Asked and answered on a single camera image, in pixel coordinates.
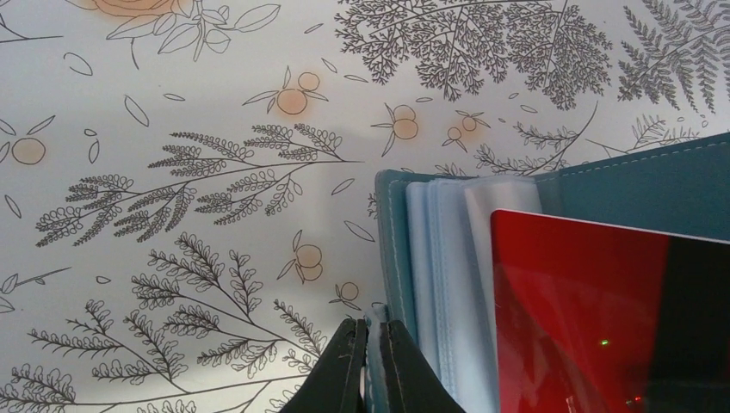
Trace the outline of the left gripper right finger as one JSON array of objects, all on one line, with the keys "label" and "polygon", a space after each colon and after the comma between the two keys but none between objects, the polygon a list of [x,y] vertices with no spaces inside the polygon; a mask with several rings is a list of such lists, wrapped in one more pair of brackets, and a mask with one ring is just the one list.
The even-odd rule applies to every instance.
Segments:
[{"label": "left gripper right finger", "polygon": [[462,412],[431,369],[405,325],[380,325],[379,339],[387,412]]}]

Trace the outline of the teal leather card holder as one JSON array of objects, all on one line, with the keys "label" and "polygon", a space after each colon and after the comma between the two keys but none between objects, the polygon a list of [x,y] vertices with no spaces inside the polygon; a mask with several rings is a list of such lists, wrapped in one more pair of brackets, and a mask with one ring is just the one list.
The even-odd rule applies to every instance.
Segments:
[{"label": "teal leather card holder", "polygon": [[491,216],[534,213],[729,245],[729,137],[535,177],[376,177],[387,308],[371,331],[371,409],[387,407],[380,325],[401,321],[462,412],[500,409]]}]

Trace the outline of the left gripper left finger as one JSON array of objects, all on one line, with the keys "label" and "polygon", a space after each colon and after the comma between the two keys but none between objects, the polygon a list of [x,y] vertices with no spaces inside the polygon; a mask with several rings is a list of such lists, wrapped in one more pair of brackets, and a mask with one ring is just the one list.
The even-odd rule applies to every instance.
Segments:
[{"label": "left gripper left finger", "polygon": [[366,410],[361,395],[368,327],[344,319],[301,388],[281,413],[356,413]]}]

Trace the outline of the red card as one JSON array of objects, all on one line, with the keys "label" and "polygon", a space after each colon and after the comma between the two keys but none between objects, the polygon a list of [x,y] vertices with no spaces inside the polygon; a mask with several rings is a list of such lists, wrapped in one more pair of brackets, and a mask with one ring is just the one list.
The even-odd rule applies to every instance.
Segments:
[{"label": "red card", "polygon": [[503,412],[726,412],[729,245],[491,216]]}]

